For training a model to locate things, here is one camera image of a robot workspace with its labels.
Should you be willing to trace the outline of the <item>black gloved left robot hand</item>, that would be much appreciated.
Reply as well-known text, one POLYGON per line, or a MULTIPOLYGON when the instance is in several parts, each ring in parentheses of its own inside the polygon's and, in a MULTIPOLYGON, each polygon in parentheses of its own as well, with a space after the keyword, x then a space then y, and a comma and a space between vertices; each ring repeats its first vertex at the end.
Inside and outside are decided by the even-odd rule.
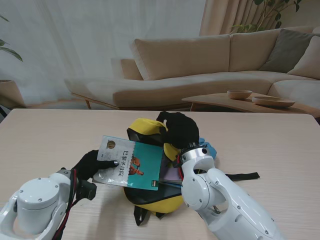
POLYGON ((111 161, 99 161, 98 158, 98 150, 91 150, 86 153, 80 161, 73 167, 76 170, 76 176, 80 180, 89 180, 93 178, 93 176, 99 170, 106 170, 109 168, 115 168, 119 165, 119 161, 111 160, 111 161))

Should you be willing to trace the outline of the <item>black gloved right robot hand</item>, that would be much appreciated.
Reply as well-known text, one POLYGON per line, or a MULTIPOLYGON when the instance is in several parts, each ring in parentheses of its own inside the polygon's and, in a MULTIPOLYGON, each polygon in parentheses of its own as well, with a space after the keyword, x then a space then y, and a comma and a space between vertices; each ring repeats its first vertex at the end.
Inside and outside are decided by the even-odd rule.
POLYGON ((177 149, 186 149, 199 144, 199 128, 196 122, 180 112, 162 111, 158 115, 158 122, 165 123, 159 132, 163 143, 168 143, 177 149))

